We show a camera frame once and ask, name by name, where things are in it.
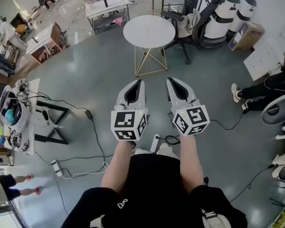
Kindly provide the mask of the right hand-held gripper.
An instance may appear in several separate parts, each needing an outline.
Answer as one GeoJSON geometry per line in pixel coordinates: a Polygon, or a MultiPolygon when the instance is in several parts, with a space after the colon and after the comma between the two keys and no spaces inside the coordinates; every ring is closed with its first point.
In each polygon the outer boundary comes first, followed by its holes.
{"type": "Polygon", "coordinates": [[[169,102],[176,106],[177,102],[186,102],[179,106],[172,120],[180,135],[190,136],[202,133],[209,125],[210,119],[205,105],[202,105],[193,92],[193,89],[183,81],[168,77],[166,80],[169,102]]]}

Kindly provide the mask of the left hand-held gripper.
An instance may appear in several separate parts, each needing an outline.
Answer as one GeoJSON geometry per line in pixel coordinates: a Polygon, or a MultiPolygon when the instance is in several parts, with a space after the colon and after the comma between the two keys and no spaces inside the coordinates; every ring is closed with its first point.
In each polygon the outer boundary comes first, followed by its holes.
{"type": "Polygon", "coordinates": [[[145,82],[135,80],[118,94],[111,112],[111,131],[118,141],[139,141],[147,125],[145,82]]]}

